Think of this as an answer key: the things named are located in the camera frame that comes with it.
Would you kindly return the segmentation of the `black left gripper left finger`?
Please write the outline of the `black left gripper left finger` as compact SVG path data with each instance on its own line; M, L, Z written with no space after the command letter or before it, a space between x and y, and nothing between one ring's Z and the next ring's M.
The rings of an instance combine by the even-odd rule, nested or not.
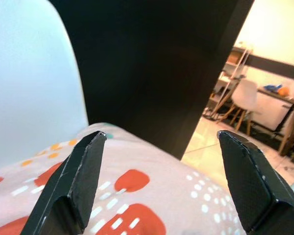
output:
M83 137L50 176L23 235L81 235L88 226L102 162L106 134Z

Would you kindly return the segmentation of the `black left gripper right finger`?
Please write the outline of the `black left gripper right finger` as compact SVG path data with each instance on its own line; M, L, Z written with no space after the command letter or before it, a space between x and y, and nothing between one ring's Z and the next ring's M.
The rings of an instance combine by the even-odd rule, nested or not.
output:
M294 191L246 138L218 131L228 188L248 235L294 235Z

